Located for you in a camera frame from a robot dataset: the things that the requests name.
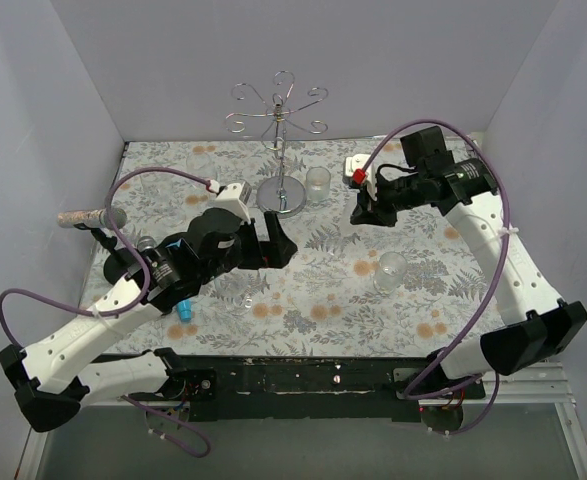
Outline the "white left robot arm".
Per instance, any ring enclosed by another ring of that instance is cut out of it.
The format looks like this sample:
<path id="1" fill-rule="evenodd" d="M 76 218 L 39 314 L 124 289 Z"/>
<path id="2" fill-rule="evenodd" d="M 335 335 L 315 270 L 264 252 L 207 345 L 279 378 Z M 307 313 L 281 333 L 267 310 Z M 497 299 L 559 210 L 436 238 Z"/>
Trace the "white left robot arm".
<path id="1" fill-rule="evenodd" d="M 0 364 L 14 397 L 37 432 L 54 430 L 82 407 L 127 394 L 166 400 L 189 385 L 185 364 L 170 348 L 125 360 L 101 361 L 115 343 L 146 322 L 170 313 L 202 286 L 235 268 L 282 269 L 297 253 L 274 212 L 264 215 L 268 237 L 257 236 L 253 219 L 210 208 L 184 232 L 140 250 L 134 262 L 97 301 L 47 338 L 26 347 L 9 345 Z"/>

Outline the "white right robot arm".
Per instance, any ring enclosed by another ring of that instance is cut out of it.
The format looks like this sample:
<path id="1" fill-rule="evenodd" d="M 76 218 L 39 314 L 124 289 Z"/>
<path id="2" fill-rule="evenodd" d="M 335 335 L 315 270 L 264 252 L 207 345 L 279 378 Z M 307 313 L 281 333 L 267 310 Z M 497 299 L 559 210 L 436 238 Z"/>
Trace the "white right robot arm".
<path id="1" fill-rule="evenodd" d="M 406 399 L 448 397 L 488 372 L 511 375 L 565 350 L 587 321 L 579 301 L 567 302 L 532 260 L 512 225 L 509 199 L 480 148 L 461 140 L 473 157 L 457 162 L 443 132 L 452 125 L 413 122 L 395 130 L 406 161 L 388 180 L 373 153 L 343 164 L 343 181 L 357 190 L 353 225 L 392 227 L 402 211 L 429 205 L 457 231 L 489 285 L 484 299 L 451 343 L 404 387 Z"/>

